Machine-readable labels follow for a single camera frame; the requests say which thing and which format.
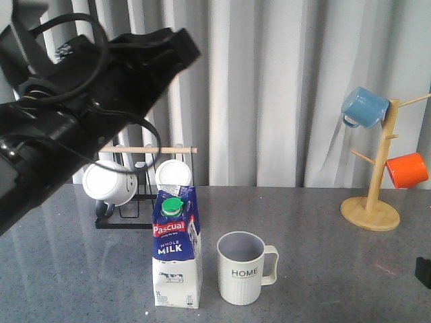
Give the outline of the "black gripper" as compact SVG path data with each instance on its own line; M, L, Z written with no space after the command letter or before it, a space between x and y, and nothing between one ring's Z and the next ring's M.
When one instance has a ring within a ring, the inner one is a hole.
M20 159L77 162L94 157L127 124L142 120L176 75L199 57L183 29L123 34L108 43L108 60L97 78L82 93L66 98L88 79L100 53L78 36L49 71L24 73L19 89L33 101L36 118L22 129Z

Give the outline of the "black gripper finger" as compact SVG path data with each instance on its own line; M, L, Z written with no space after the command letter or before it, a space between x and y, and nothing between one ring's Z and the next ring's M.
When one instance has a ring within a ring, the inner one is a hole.
M415 277L428 289L431 288L431 260L416 258Z

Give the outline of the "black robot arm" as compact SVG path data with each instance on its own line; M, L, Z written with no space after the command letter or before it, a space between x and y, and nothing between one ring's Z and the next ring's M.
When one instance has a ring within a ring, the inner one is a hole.
M128 124L199 150L200 184L353 188L350 154L377 130L343 125L357 87L430 90L429 1L2 1L1 230L39 207Z

